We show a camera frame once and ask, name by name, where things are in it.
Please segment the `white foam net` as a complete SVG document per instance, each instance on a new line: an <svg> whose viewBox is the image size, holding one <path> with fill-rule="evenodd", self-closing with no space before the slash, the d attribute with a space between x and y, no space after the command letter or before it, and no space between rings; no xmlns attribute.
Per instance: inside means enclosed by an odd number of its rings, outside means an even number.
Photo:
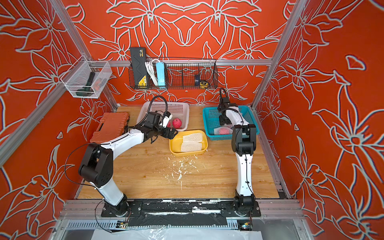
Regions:
<svg viewBox="0 0 384 240"><path fill-rule="evenodd" d="M203 149L202 143L182 143L181 145L181 152L188 153L188 152L198 152Z"/></svg>

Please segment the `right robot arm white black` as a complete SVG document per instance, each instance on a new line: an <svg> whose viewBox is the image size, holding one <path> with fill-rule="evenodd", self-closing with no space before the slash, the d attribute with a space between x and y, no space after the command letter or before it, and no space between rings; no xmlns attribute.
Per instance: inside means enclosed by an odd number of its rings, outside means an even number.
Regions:
<svg viewBox="0 0 384 240"><path fill-rule="evenodd" d="M233 125L231 144L238 163L234 209L245 215L252 212L256 202L252 187L252 159L257 147L257 127L243 117L237 104L231 103L228 97L220 97L218 111L221 125Z"/></svg>

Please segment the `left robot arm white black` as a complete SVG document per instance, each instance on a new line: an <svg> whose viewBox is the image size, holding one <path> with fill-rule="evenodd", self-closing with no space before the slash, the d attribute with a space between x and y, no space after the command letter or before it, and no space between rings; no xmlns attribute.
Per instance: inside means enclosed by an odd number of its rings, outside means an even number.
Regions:
<svg viewBox="0 0 384 240"><path fill-rule="evenodd" d="M85 151L79 175L102 195L113 214L122 216L128 211L126 195L113 180L114 160L136 145L153 138L163 137L172 140L178 131L169 127L172 114L148 112L146 117L127 133L103 144L89 144Z"/></svg>

